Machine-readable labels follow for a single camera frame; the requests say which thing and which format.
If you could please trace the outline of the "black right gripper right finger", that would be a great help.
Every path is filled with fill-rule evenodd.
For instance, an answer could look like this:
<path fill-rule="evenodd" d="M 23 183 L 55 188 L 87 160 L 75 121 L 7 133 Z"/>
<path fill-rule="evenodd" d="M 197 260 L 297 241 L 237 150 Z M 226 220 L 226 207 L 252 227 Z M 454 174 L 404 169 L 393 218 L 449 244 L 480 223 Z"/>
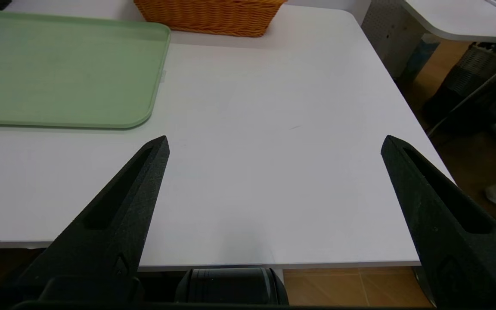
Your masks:
<path fill-rule="evenodd" d="M 437 307 L 496 307 L 496 220 L 404 140 L 381 156 Z"/>

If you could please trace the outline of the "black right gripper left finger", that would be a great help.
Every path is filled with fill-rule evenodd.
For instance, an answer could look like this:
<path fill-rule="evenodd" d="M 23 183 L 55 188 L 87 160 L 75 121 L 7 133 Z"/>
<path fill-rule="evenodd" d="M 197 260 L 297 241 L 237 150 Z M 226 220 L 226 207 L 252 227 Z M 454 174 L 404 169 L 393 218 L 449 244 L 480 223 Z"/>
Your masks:
<path fill-rule="evenodd" d="M 131 302 L 142 293 L 140 264 L 170 149 L 143 145 L 19 277 L 42 301 Z"/>

